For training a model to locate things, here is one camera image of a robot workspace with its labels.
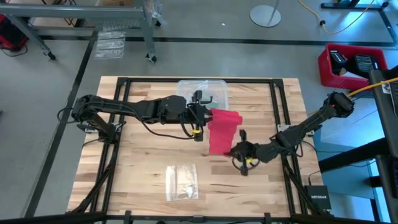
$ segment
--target round metal base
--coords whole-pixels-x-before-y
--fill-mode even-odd
[[[274,17],[271,19],[274,7],[271,6],[256,6],[250,11],[250,19],[257,25],[262,27],[273,27],[278,25],[282,17],[280,12],[276,10]]]

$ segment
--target yellow cable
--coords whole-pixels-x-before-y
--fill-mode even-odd
[[[308,11],[310,11],[310,12],[312,12],[314,15],[316,15],[320,21],[323,20],[323,19],[318,15],[318,13],[314,12],[312,9],[310,9],[308,6],[306,6],[306,5],[302,2],[302,0],[297,0],[297,1],[298,1],[304,8],[306,8]],[[322,25],[323,29],[325,30],[325,32],[326,32],[327,34],[330,34],[330,35],[334,35],[334,34],[338,34],[338,33],[340,33],[340,32],[343,32],[344,30],[348,29],[351,25],[353,25],[359,18],[361,18],[361,16],[372,6],[372,4],[373,4],[374,1],[375,1],[375,0],[372,0],[372,2],[369,3],[369,5],[367,6],[367,8],[361,13],[361,15],[359,15],[358,18],[356,18],[352,23],[350,23],[350,24],[349,24],[347,27],[345,27],[344,29],[342,29],[342,30],[340,30],[340,31],[338,31],[338,32],[329,32],[329,31],[326,29],[326,26],[325,26],[324,24]]]
[[[358,90],[355,90],[354,92],[351,92],[351,93],[348,94],[347,96],[348,96],[348,97],[351,97],[351,96],[353,96],[353,95],[355,95],[355,94],[358,94],[358,93],[360,93],[360,92],[362,92],[362,91],[364,91],[364,90],[368,90],[368,89],[370,89],[370,88],[374,88],[374,87],[381,86],[381,85],[386,84],[386,83],[391,83],[391,82],[396,82],[396,81],[398,81],[398,78],[392,78],[392,79],[390,79],[390,80],[386,80],[386,81],[383,81],[383,82],[379,82],[379,83],[376,83],[376,84],[373,84],[373,85],[368,85],[368,86],[366,86],[366,87],[364,87],[364,88],[360,88],[360,89],[358,89]]]

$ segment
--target red crate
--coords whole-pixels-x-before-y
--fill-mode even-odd
[[[357,47],[341,44],[326,44],[326,49],[318,58],[321,84],[335,88],[358,90],[369,85],[369,80],[362,78],[340,77],[333,74],[331,69],[330,50],[337,50],[348,60],[353,59],[356,54],[373,56],[380,70],[387,69],[386,59],[383,51],[372,47]]]

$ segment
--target clear plastic container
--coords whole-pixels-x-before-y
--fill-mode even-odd
[[[202,100],[213,101],[205,106],[208,109],[216,108],[228,110],[228,87],[224,80],[181,80],[177,85],[177,95],[183,96],[187,103],[192,102],[192,96],[197,90],[202,91]]]

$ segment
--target caster wheel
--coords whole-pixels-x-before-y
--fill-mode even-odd
[[[152,62],[152,63],[155,63],[155,62],[157,61],[156,56],[151,56],[151,57],[149,57],[149,54],[147,54],[147,55],[145,56],[145,58],[147,58],[148,61],[150,61],[150,62]]]
[[[55,57],[54,54],[52,54],[51,52],[44,54],[45,56],[47,56],[50,60],[56,60],[57,58]]]
[[[381,7],[382,7],[382,8],[385,8],[385,7],[387,7],[388,5],[389,5],[388,2],[384,2],[383,4],[381,4]]]

